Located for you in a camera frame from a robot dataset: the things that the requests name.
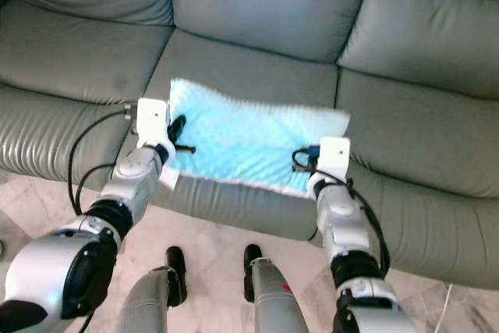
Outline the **teal dotted pillow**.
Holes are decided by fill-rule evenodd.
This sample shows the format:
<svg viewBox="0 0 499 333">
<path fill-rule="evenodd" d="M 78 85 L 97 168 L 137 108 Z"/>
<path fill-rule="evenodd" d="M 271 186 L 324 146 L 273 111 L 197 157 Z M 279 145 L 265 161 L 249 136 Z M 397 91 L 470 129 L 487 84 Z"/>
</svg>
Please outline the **teal dotted pillow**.
<svg viewBox="0 0 499 333">
<path fill-rule="evenodd" d="M 170 118 L 186 120 L 177 144 L 196 149 L 165 169 L 170 187 L 185 176 L 306 198 L 310 176 L 293 169 L 293 151 L 344 136 L 349 126 L 349 114 L 334 108 L 238 99 L 192 80 L 170 84 Z"/>
</svg>

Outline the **grey-green leather sofa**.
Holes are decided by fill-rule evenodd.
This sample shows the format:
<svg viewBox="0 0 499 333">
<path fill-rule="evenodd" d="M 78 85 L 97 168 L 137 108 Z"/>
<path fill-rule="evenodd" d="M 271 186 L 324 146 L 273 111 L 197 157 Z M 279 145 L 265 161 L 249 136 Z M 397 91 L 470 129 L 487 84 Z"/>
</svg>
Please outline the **grey-green leather sofa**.
<svg viewBox="0 0 499 333">
<path fill-rule="evenodd" d="M 395 269 L 499 290 L 499 0 L 8 0 L 0 165 L 78 180 L 171 79 L 331 106 Z"/>
</svg>

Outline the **black right robot foot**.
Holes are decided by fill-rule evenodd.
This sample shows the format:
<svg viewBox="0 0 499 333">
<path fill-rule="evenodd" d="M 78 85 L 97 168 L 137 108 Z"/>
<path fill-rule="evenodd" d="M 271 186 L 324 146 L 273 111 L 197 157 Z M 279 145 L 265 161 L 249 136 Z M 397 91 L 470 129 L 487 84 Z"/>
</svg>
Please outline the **black right robot foot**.
<svg viewBox="0 0 499 333">
<path fill-rule="evenodd" d="M 252 262 L 257 258 L 263 257 L 263 251 L 257 244 L 249 244 L 243 252 L 243 270 L 245 270 L 245 277 L 243 277 L 243 289 L 245 289 L 245 298 L 249 303 L 254 303 L 254 287 L 253 287 L 253 266 Z"/>
</svg>

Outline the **black robot foot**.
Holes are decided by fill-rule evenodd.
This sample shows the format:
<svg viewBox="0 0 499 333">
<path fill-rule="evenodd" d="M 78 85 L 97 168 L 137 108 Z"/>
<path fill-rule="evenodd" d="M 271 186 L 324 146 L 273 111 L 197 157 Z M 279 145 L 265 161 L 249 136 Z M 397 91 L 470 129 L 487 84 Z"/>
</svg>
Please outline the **black robot foot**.
<svg viewBox="0 0 499 333">
<path fill-rule="evenodd" d="M 254 287 L 253 287 L 253 266 L 252 262 L 257 258 L 263 257 L 263 251 L 257 244 L 249 244 L 243 252 L 243 270 L 245 270 L 245 277 L 243 277 L 243 289 L 245 289 L 245 298 L 249 303 L 254 303 Z"/>
<path fill-rule="evenodd" d="M 186 261 L 182 248 L 171 246 L 165 251 L 165 279 L 168 283 L 167 304 L 177 307 L 188 298 Z"/>
</svg>

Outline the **black left robot foot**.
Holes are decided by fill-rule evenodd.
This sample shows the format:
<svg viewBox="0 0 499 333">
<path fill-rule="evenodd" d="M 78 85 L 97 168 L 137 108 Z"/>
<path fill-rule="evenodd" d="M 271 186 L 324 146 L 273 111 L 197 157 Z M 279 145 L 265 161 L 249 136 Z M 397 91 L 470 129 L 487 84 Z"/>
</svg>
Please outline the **black left robot foot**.
<svg viewBox="0 0 499 333">
<path fill-rule="evenodd" d="M 182 248 L 171 246 L 165 251 L 165 279 L 168 283 L 167 304 L 177 307 L 188 298 L 186 261 Z"/>
</svg>

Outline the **grey right robot leg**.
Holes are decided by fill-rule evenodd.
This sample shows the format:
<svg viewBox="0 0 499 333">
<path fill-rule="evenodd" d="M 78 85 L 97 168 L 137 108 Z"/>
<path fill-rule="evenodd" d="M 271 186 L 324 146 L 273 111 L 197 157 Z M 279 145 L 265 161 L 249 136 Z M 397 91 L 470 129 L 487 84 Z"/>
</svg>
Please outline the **grey right robot leg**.
<svg viewBox="0 0 499 333">
<path fill-rule="evenodd" d="M 250 262 L 254 303 L 254 332 L 309 333 L 302 309 L 288 281 L 271 259 Z"/>
</svg>

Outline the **grey robot leg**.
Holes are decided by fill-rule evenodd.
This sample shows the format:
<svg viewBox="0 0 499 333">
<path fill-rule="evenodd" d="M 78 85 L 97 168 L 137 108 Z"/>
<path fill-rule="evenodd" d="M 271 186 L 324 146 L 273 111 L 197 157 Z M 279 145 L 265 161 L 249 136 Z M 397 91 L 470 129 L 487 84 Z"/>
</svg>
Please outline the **grey robot leg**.
<svg viewBox="0 0 499 333">
<path fill-rule="evenodd" d="M 115 333 L 167 332 L 168 297 L 175 289 L 170 286 L 171 267 L 158 267 L 136 281 L 122 304 Z"/>
<path fill-rule="evenodd" d="M 254 332 L 309 333 L 302 309 L 288 281 L 271 259 L 250 262 L 254 303 Z"/>
</svg>

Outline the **grey left robot leg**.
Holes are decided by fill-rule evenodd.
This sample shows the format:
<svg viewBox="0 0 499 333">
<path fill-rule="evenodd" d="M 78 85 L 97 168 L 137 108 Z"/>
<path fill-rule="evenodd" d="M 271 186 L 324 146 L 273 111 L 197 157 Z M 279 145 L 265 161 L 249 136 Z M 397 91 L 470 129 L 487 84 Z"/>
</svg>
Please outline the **grey left robot leg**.
<svg viewBox="0 0 499 333">
<path fill-rule="evenodd" d="M 158 267 L 136 281 L 122 304 L 115 333 L 167 332 L 168 297 L 175 289 L 170 286 L 171 267 Z"/>
</svg>

